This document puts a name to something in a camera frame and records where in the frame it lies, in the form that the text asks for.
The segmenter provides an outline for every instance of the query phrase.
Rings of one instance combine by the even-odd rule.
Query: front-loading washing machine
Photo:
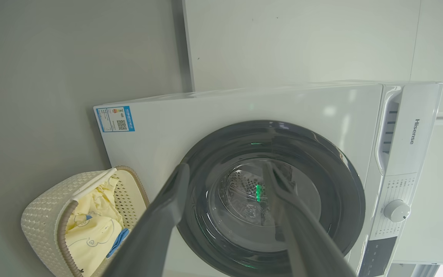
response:
[[[181,162],[188,202],[164,276],[292,276],[267,203],[271,161],[359,277],[387,273],[442,84],[354,82],[179,93],[95,107],[112,166],[150,200]]]

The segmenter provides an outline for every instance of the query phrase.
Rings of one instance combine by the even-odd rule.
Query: laundry basket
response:
[[[119,180],[114,191],[116,208],[123,216],[124,227],[132,229],[149,201],[137,174],[125,166],[69,177],[42,193],[23,211],[23,233],[40,260],[57,277],[82,276],[65,242],[66,224],[77,200],[112,176]],[[113,258],[104,258],[93,276],[101,276]]]

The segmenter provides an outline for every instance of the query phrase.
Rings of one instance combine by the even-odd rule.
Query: yellow clothing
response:
[[[124,228],[114,202],[117,183],[110,178],[81,197],[66,225],[66,244],[83,277],[93,274]]]

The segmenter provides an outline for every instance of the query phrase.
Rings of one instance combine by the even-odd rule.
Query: round glass door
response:
[[[272,162],[346,254],[365,215],[360,179],[346,156],[320,135],[259,120],[211,133],[183,159],[188,202],[178,229],[205,262],[234,277],[290,276],[285,238],[273,219],[262,174]]]

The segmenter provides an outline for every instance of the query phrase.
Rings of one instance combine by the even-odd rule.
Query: white dial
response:
[[[384,215],[392,222],[401,222],[408,218],[411,208],[402,200],[394,200],[387,204],[384,209]]]

